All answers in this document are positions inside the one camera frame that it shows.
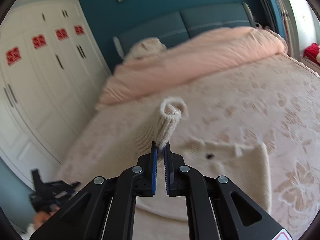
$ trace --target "sticker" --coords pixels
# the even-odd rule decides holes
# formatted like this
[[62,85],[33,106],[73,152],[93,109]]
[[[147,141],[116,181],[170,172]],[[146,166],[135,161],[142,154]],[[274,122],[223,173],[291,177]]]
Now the sticker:
[[274,238],[271,240],[292,240],[291,236],[285,229],[282,229]]
[[56,35],[59,41],[69,38],[66,29],[56,30]]
[[8,65],[11,66],[13,63],[21,60],[21,55],[18,47],[14,47],[12,50],[6,53]]
[[36,37],[32,37],[32,43],[35,49],[40,49],[41,47],[44,47],[47,45],[45,38],[42,34]]
[[84,30],[81,25],[73,26],[77,35],[84,35]]

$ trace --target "red paper decoration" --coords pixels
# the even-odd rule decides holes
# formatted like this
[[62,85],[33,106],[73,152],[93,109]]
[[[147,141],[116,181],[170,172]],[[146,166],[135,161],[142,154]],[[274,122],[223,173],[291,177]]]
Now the red paper decoration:
[[77,35],[84,35],[84,30],[81,25],[73,26]]
[[14,47],[12,50],[7,51],[6,56],[9,66],[21,60],[21,55],[18,47]]
[[35,49],[39,49],[47,45],[45,38],[42,34],[37,37],[32,37],[32,42]]
[[69,38],[66,29],[56,30],[56,35],[59,41]]

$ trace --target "triangular cutout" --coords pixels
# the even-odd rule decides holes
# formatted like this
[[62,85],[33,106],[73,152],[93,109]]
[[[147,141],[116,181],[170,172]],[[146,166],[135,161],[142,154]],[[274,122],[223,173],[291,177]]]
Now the triangular cutout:
[[231,198],[236,205],[242,224],[248,227],[262,219],[261,214],[256,211],[247,201],[238,193],[232,192]]
[[65,213],[61,215],[61,221],[68,223],[71,226],[78,227],[81,223],[84,211],[91,198],[90,193],[85,193],[76,202],[69,207]]

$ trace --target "red cushion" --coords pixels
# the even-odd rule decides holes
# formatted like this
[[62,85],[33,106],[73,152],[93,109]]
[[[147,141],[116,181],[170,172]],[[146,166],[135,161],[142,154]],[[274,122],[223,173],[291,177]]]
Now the red cushion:
[[307,47],[303,52],[303,57],[308,57],[314,63],[317,63],[320,66],[320,63],[317,61],[317,55],[319,53],[319,45],[312,43],[311,46]]

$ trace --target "floral bedspread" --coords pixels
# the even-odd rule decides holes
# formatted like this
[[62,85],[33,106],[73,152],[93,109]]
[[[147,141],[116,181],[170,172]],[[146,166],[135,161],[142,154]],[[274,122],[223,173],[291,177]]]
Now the floral bedspread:
[[[167,96],[181,97],[189,110],[170,140],[172,151],[191,137],[267,145],[271,215],[298,239],[320,207],[320,78],[282,55],[106,108],[73,146],[58,177],[87,183],[133,166],[125,140]],[[186,222],[143,210],[136,210],[134,223],[134,239],[188,238]]]

